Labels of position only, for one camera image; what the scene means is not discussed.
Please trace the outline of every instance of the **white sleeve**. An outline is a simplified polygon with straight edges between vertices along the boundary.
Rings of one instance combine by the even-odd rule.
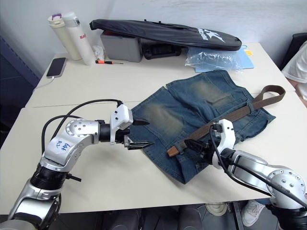
[[[302,44],[299,51],[284,67],[282,73],[286,78],[307,83],[307,41]]]

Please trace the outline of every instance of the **white thermos bottle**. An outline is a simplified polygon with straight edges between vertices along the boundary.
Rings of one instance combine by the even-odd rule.
[[[81,56],[65,28],[65,23],[62,19],[62,15],[60,13],[54,14],[48,18],[48,22],[50,27],[62,42],[63,46],[66,48],[71,58],[73,60],[80,60]]]
[[[80,21],[74,12],[66,13],[62,16],[66,29],[76,45],[84,63],[91,66],[95,63],[96,57],[83,31]]]

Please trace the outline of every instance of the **robotic arm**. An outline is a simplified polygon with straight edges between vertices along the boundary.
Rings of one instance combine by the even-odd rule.
[[[213,141],[204,145],[191,139],[185,140],[186,145],[200,152],[215,168],[221,169],[223,165],[225,173],[240,183],[271,195],[271,205],[267,208],[278,218],[282,229],[307,229],[307,194],[303,178],[287,167],[269,165],[262,158],[233,150],[236,138],[232,122],[223,119],[213,127],[221,138],[218,147]],[[296,198],[299,203],[286,194]]]
[[[66,179],[81,181],[69,172],[82,150],[99,142],[122,143],[129,150],[141,149],[152,143],[131,143],[128,140],[130,125],[146,125],[143,120],[133,120],[132,112],[121,104],[112,113],[110,124],[103,120],[76,119],[70,121],[63,132],[48,144],[41,160],[10,211],[8,221],[1,229],[44,230],[57,217],[60,193]]]

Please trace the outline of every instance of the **belt loop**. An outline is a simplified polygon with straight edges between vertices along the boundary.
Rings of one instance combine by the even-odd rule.
[[[184,150],[180,147],[179,142],[174,143],[174,146],[177,148],[180,155],[184,154]]]
[[[246,105],[249,107],[250,113],[255,111],[253,103],[251,101],[248,101]]]

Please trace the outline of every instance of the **screwdriver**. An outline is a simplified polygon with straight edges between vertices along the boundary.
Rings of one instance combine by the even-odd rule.
[[[122,64],[120,62],[114,62],[114,61],[102,61],[102,60],[96,60],[95,61],[97,64],[110,64],[110,65],[113,65],[113,64]]]

